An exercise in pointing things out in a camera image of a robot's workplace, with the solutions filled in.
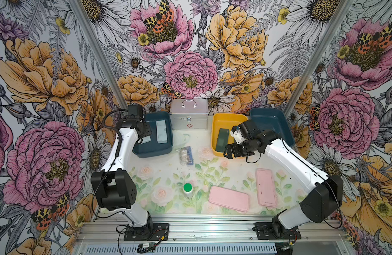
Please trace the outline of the pink pencil case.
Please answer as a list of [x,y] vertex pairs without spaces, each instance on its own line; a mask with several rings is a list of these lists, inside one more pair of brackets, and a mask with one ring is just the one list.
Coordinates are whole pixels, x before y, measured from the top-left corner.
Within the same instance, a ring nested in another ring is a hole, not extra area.
[[248,194],[217,186],[210,188],[209,202],[243,213],[248,212],[250,208],[250,197]]
[[264,207],[277,206],[277,193],[271,170],[257,169],[255,172],[258,204]]

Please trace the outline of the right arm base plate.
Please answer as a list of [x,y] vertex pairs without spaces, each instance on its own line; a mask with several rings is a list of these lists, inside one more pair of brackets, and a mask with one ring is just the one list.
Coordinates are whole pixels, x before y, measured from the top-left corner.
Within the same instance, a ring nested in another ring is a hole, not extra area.
[[257,222],[254,223],[252,230],[256,233],[258,240],[300,240],[302,239],[298,227],[285,229],[277,223],[273,222]]

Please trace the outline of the teal storage tray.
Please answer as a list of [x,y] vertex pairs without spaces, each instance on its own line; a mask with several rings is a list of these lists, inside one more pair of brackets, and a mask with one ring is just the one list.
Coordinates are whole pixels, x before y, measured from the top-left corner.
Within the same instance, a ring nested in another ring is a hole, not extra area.
[[256,123],[259,129],[273,130],[278,133],[290,147],[295,145],[295,140],[282,111],[274,108],[252,108],[250,109],[250,119]]
[[[167,143],[157,143],[156,122],[159,120],[166,121],[168,136]],[[151,126],[151,141],[144,144],[137,143],[133,148],[133,153],[139,158],[156,157],[169,154],[172,151],[174,143],[170,115],[167,112],[154,112],[147,114],[144,118],[144,121],[148,122]]]

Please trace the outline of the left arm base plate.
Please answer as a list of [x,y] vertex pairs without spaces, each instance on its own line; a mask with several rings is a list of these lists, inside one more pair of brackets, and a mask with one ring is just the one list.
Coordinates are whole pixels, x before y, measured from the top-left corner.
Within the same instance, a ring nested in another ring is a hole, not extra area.
[[129,228],[125,231],[124,241],[167,241],[169,229],[169,223],[153,223],[152,227],[147,225],[143,227]]

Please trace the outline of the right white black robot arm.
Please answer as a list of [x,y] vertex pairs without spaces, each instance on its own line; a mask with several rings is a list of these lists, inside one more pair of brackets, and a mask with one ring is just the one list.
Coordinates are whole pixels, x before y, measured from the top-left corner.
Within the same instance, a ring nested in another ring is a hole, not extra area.
[[340,210],[343,199],[343,180],[316,168],[275,131],[261,131],[254,121],[247,120],[232,127],[235,142],[225,147],[224,157],[248,158],[256,152],[279,163],[307,192],[307,196],[290,209],[272,218],[272,232],[281,238],[295,227],[308,223],[322,223],[333,212]]

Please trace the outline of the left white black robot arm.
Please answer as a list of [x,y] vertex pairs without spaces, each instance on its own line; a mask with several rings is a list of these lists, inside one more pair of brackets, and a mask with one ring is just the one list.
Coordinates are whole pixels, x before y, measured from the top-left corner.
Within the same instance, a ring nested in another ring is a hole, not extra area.
[[149,136],[149,125],[143,117],[123,117],[114,127],[116,139],[110,156],[98,173],[91,176],[94,196],[100,208],[122,214],[129,221],[127,231],[134,240],[146,240],[153,232],[150,213],[144,210],[137,199],[137,187],[128,173],[133,148],[143,137]]

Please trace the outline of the light blue pencil case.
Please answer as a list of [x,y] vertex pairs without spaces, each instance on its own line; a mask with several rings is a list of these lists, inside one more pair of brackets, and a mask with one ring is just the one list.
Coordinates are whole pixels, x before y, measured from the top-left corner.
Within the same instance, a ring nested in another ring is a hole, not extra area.
[[147,137],[142,138],[141,144],[144,144],[144,143],[147,143],[150,141],[151,141],[151,136],[147,136]]
[[156,122],[156,131],[157,131],[157,143],[163,144],[167,143],[167,126],[165,120],[159,120]]

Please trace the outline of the dark green pencil case slanted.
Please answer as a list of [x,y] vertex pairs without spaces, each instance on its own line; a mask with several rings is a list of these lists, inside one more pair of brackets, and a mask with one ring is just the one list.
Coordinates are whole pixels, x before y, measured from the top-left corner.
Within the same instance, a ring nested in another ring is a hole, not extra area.
[[223,153],[225,151],[225,148],[228,144],[228,136],[229,136],[228,129],[223,129],[223,128],[219,129],[215,151],[220,153]]

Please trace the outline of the silver metal first-aid case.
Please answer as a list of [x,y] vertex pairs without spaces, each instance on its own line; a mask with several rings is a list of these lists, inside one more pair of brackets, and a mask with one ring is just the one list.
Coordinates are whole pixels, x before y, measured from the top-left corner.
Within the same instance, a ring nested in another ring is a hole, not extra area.
[[170,120],[173,130],[207,130],[208,100],[203,98],[172,100]]

